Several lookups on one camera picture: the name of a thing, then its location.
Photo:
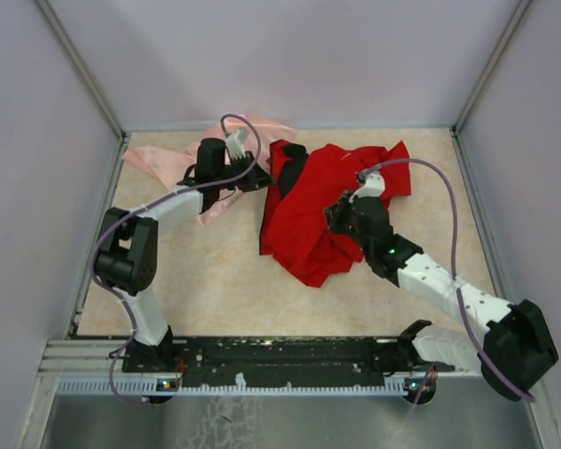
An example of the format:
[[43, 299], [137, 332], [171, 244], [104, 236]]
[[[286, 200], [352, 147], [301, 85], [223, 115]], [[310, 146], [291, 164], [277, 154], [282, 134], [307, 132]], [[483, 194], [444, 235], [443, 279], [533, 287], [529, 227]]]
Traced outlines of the red zip jacket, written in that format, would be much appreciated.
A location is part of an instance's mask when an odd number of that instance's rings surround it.
[[352, 239], [328, 230], [324, 210], [359, 187], [359, 172], [409, 156], [402, 141], [390, 150], [327, 144], [313, 152], [287, 140], [271, 143], [268, 162], [275, 183], [266, 193], [260, 254], [272, 256], [308, 287], [319, 288], [328, 277], [350, 271], [363, 254]]

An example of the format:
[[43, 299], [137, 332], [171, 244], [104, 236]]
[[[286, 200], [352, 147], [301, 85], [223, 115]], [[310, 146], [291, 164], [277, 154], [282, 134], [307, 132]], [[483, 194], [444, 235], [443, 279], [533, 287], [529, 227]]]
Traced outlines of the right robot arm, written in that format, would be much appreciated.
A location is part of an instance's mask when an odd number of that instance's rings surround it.
[[461, 320], [462, 332], [427, 324], [404, 341], [398, 355], [406, 368], [439, 362], [479, 372], [500, 396], [533, 400], [531, 388], [559, 359], [537, 304], [494, 297], [453, 275], [395, 233], [377, 197], [345, 192], [324, 217], [332, 233], [356, 243], [375, 275]]

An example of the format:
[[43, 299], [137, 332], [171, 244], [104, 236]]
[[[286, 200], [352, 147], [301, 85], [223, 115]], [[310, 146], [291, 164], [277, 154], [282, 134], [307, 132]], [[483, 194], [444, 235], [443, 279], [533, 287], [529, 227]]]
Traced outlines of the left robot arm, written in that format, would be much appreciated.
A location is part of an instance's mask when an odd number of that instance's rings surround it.
[[129, 319], [131, 336], [121, 351], [128, 368], [163, 371], [176, 359], [172, 329], [161, 314], [152, 286], [160, 237], [210, 210], [223, 191], [248, 193], [273, 182], [255, 154], [241, 143], [232, 138], [205, 138], [195, 163], [168, 194], [134, 210], [107, 210], [91, 275], [119, 300]]

